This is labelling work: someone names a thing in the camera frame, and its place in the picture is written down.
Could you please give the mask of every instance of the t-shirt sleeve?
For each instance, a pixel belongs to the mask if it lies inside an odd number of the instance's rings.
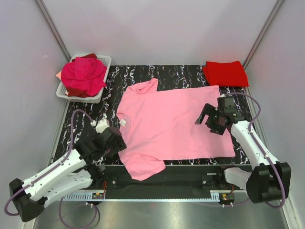
[[[119,152],[119,155],[128,173],[135,180],[145,180],[165,169],[165,164],[162,160],[151,156],[125,154],[124,151]]]

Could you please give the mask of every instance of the black marble surface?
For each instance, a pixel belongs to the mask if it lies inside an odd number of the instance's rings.
[[[111,66],[107,78],[107,87],[103,91],[102,100],[99,104],[70,103],[66,114],[64,125],[61,131],[60,141],[58,143],[56,154],[52,161],[60,158],[68,150],[70,143],[70,122],[71,115],[75,109],[86,111],[94,120],[98,121],[107,115],[110,125],[119,128],[119,120],[116,116],[116,110],[122,98],[126,87],[134,83],[145,82],[151,78],[159,80],[158,91],[171,90],[175,88],[191,88],[207,86],[203,65],[145,65],[145,66]],[[221,87],[221,93],[244,92],[243,88]],[[239,110],[250,113],[246,98],[242,95],[234,96],[235,103]],[[90,125],[90,121],[84,114],[78,113],[74,122],[74,142],[88,135],[94,134],[95,130]],[[249,164],[243,149],[232,137],[232,143],[235,150],[235,157],[229,158],[194,158],[191,160],[165,161],[166,165],[229,165],[229,164]],[[107,158],[105,161],[101,158],[95,162],[97,165],[105,162],[107,165],[121,165],[118,155]]]

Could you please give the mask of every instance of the magenta clothing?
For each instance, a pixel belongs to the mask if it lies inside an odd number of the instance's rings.
[[[106,86],[106,70],[107,67],[98,59],[76,57],[74,62],[64,65],[61,81],[67,90],[70,89],[68,96],[84,94],[84,97],[93,97]]]
[[[219,86],[157,92],[157,79],[127,87],[117,110],[127,148],[119,152],[127,171],[145,180],[165,169],[163,160],[235,156],[229,132],[195,125],[204,105],[217,106]]]

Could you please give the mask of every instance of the metal floor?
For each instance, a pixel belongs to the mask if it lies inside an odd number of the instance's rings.
[[[237,193],[237,201],[245,194]],[[64,202],[65,215],[79,202]],[[58,220],[59,202],[50,205],[36,219],[35,229],[64,229]],[[216,203],[192,202],[103,202],[98,206],[101,219],[97,229],[287,229],[282,210],[266,204],[248,203],[223,209]],[[64,220],[73,227],[85,226],[94,216],[89,206],[81,207]]]

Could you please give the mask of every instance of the white plastic basket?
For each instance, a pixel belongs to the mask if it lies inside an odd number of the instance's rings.
[[[85,55],[86,54],[75,55],[75,56],[73,56],[71,58],[71,61],[73,59],[75,59],[76,57],[82,57],[82,56],[85,56]],[[107,66],[107,70],[106,70],[105,77],[104,77],[104,82],[106,83],[108,72],[109,72],[109,68],[110,68],[110,64],[111,64],[111,57],[110,56],[103,56],[103,55],[96,55],[96,56],[97,56],[97,59],[102,61],[103,64],[105,66]],[[56,95],[58,97],[60,97],[60,98],[65,98],[65,99],[67,99],[67,100],[69,100],[71,102],[98,104],[101,101],[103,90],[104,90],[104,88],[102,88],[100,90],[100,92],[96,96],[94,96],[94,97],[87,97],[87,98],[80,98],[80,97],[76,97],[76,96],[68,97],[66,95],[66,88],[63,85],[63,83],[61,82],[59,84],[58,88],[57,88]]]

